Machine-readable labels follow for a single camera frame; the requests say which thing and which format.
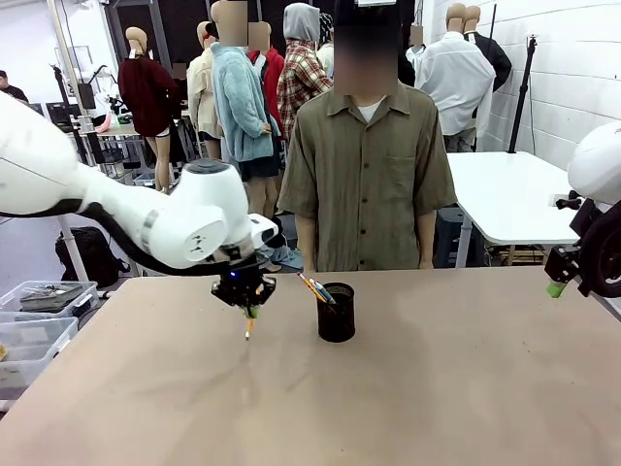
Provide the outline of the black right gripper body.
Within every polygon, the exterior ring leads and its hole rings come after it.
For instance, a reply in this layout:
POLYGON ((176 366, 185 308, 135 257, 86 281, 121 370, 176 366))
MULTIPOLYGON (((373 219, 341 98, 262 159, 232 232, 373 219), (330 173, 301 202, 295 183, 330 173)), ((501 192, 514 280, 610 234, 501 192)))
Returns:
POLYGON ((554 246, 544 266, 544 271, 552 283, 568 284, 571 281, 581 280, 578 264, 579 247, 554 246))

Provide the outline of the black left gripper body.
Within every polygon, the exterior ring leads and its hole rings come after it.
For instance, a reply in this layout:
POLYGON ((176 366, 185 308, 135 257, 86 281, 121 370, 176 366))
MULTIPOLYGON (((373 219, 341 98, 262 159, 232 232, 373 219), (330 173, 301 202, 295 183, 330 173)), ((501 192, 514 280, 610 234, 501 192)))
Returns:
POLYGON ((259 268, 242 268, 222 274, 212 284, 213 296, 228 306, 251 310, 263 306, 276 290, 277 280, 259 268))

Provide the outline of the person's right forearm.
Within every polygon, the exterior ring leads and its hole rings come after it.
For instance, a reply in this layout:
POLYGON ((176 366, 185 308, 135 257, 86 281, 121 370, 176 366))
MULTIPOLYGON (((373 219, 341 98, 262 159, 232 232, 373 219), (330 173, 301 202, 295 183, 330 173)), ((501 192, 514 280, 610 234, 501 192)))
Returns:
POLYGON ((303 266, 306 273, 315 272, 315 240, 316 222, 312 218, 295 215, 297 231, 297 246, 303 257, 303 266))

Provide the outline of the person's left forearm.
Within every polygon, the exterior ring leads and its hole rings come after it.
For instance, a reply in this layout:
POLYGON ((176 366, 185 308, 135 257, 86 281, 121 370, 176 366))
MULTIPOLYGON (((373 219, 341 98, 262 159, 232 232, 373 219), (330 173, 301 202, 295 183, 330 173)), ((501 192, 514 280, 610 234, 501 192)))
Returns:
POLYGON ((419 269, 432 269, 437 212, 416 218, 416 237, 419 247, 419 269))

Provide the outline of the black mesh pen holder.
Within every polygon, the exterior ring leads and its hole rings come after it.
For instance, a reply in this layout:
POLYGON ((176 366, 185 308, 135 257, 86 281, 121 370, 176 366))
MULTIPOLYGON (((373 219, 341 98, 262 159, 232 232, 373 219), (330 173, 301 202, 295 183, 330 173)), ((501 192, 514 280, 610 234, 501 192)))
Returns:
POLYGON ((333 302, 316 301, 317 333, 329 343, 344 343, 355 335, 354 289, 347 283, 326 283, 333 302))

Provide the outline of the wooden pallet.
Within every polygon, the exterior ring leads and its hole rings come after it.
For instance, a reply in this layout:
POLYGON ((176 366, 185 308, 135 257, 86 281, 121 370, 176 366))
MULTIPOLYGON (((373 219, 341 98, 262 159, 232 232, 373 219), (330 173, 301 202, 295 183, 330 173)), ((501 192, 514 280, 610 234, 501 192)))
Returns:
POLYGON ((547 254, 539 246, 500 246, 485 247, 484 264, 490 267, 540 266, 547 260, 547 254))

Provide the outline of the yellow pencil with pink eraser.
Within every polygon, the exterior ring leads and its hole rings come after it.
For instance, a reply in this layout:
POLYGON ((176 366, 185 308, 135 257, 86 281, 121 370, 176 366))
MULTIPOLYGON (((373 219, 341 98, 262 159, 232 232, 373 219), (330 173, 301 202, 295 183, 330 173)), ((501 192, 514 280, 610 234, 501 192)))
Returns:
POLYGON ((316 296, 317 299, 324 303, 327 302, 321 292, 301 272, 298 272, 297 276, 305 284, 305 286, 316 296))

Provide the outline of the large white table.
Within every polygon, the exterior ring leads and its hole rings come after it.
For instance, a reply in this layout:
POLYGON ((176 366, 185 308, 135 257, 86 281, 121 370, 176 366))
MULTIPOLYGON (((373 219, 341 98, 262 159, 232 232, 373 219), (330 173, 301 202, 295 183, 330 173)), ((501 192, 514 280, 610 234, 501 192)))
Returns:
POLYGON ((467 263, 473 228, 501 246, 571 245, 575 212, 555 201, 569 194, 567 173, 524 151, 455 152, 448 156, 464 213, 455 266, 467 263))

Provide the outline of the black backpack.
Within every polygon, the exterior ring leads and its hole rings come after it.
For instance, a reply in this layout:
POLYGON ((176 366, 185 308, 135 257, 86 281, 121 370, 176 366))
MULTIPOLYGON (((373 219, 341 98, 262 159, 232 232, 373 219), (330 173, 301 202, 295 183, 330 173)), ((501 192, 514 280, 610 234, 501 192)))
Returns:
MULTIPOLYGON (((129 265, 116 257, 110 247, 110 241, 97 227, 85 226, 72 228, 71 232, 76 241, 86 275, 92 282, 97 283, 99 289, 110 287, 118 282, 121 273, 130 271, 129 265)), ((65 268, 61 277, 63 282, 76 282, 77 273, 74 269, 70 254, 60 234, 55 242, 55 253, 65 268)))

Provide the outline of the person in olive shirt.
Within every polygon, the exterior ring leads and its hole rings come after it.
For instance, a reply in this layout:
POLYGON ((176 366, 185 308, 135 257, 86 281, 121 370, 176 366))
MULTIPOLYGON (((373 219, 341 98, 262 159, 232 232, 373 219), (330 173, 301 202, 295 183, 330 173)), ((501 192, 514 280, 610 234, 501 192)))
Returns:
POLYGON ((456 199, 438 108, 397 76, 401 26, 398 4, 335 2, 335 81, 296 115, 279 202, 315 220, 315 272, 419 269, 416 218, 456 199))

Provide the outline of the black tripod stand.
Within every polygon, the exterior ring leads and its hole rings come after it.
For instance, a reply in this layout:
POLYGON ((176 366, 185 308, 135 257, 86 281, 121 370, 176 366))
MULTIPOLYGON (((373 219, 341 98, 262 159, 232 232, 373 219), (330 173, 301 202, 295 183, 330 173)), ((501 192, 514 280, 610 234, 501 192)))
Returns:
POLYGON ((517 151, 517 142, 518 142, 518 137, 520 134, 520 125, 521 125, 521 120, 522 120, 526 102, 529 102, 528 110, 529 110, 529 117, 530 117, 530 134, 531 134, 532 149, 533 149, 533 152, 536 152, 536 138, 535 138, 535 129, 534 129, 534 122, 533 122, 533 98, 531 94, 531 83, 532 83, 531 72, 532 72, 532 65, 533 65, 537 46, 538 46, 538 35, 535 33, 530 33, 527 36, 527 47, 526 47, 527 56, 525 60, 522 81, 519 86, 518 99, 517 99, 517 104, 515 108, 508 148, 507 148, 508 153, 516 153, 517 151))

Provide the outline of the mannequin in blue fleece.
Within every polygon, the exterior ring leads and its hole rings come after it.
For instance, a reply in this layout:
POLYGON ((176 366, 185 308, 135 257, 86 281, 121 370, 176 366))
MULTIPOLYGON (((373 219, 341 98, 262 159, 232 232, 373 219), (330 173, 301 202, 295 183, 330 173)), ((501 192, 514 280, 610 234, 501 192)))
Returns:
POLYGON ((211 51, 219 124, 245 184, 249 209, 270 218, 278 200, 278 125, 266 107, 261 79, 245 53, 247 6, 243 0, 217 0, 211 14, 218 31, 211 51))

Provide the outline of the clear bin with grey tray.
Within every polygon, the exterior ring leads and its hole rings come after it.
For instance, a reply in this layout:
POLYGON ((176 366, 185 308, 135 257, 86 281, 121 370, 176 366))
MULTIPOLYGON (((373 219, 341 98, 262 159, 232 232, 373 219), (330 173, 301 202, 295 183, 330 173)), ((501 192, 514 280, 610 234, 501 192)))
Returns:
POLYGON ((99 305, 96 282, 29 281, 0 296, 0 323, 81 317, 99 305))

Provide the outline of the mannequin in cream jacket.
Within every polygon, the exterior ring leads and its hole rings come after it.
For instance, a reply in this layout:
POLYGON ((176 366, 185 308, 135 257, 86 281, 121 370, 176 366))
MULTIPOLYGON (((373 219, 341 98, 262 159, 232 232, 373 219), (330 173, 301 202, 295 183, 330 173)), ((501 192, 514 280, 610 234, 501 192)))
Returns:
POLYGON ((214 104, 212 85, 211 45, 218 41, 216 24, 202 21, 197 37, 203 51, 191 60, 187 68, 187 94, 190 121, 211 159, 221 159, 222 128, 214 104))

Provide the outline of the mannequin in white shirt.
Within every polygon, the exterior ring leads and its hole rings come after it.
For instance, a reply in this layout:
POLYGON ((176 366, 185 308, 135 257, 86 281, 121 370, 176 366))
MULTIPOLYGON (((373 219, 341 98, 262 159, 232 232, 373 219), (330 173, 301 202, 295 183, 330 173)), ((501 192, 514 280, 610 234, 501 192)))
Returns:
POLYGON ((487 127, 496 73, 478 46, 463 35, 467 7, 454 3, 446 11, 446 32, 428 45, 416 71, 416 87, 439 111, 448 152, 471 152, 487 127))

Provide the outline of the mannequin in maroon sweater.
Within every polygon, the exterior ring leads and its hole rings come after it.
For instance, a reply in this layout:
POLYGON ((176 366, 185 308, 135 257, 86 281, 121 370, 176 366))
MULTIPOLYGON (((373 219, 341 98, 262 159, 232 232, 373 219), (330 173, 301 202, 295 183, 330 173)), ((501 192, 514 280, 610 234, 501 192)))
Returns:
POLYGON ((171 126, 180 117, 180 89, 170 73, 152 59, 147 33, 136 26, 125 30, 130 51, 118 70, 122 101, 132 114, 135 131, 155 155, 155 188, 167 194, 171 184, 171 126))

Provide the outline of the mannequin in plaid shirt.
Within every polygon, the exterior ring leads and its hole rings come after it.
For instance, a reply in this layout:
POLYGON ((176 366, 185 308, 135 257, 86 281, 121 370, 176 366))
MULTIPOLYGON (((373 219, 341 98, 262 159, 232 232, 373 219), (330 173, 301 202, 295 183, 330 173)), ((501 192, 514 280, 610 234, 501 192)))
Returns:
POLYGON ((278 79, 277 107, 282 135, 289 142, 299 109, 316 95, 329 90, 333 81, 316 56, 315 45, 320 38, 318 8, 302 2, 286 6, 282 32, 286 50, 278 79))

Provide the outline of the mannequin in black jacket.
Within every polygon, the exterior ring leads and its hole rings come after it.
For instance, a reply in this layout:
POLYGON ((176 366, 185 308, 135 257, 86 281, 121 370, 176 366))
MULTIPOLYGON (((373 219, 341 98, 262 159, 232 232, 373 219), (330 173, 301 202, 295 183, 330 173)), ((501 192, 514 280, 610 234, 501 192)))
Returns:
POLYGON ((496 92, 507 81, 512 65, 507 54, 492 37, 483 36, 477 31, 479 20, 480 8, 478 6, 467 7, 463 35, 468 42, 475 44, 480 49, 493 67, 496 74, 493 91, 496 92))

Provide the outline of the mannequin in red jacket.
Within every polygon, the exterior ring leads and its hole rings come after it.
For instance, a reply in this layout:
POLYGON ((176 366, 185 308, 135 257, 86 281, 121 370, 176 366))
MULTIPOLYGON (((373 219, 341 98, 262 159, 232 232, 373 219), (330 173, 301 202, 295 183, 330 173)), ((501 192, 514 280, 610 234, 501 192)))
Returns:
POLYGON ((248 47, 246 55, 260 78, 266 99, 266 108, 271 118, 278 124, 278 149, 283 148, 282 123, 278 114, 277 87, 284 58, 271 42, 271 25, 266 21, 248 24, 248 47))

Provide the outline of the clear plastic storage bin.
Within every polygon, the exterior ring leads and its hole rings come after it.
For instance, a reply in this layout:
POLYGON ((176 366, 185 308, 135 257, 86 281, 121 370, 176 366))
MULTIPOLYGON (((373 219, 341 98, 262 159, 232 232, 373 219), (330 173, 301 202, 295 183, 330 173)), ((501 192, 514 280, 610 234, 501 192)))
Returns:
POLYGON ((63 317, 0 323, 0 400, 16 400, 78 333, 78 319, 63 317))

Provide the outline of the mannequin with black headscarf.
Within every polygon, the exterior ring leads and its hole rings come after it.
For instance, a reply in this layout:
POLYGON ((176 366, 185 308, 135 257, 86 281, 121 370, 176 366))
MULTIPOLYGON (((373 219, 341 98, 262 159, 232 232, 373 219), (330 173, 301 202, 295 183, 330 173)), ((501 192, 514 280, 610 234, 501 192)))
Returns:
POLYGON ((325 74, 332 79, 334 76, 334 21, 327 13, 320 14, 320 35, 316 56, 325 74))

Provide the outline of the person in black shirt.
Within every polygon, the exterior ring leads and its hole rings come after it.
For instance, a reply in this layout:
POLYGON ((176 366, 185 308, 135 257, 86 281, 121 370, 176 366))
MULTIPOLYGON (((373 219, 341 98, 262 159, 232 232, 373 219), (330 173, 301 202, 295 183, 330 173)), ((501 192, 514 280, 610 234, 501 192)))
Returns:
POLYGON ((13 96, 20 102, 29 102, 25 93, 19 87, 16 87, 9 83, 8 75, 4 70, 0 70, 0 90, 13 96))

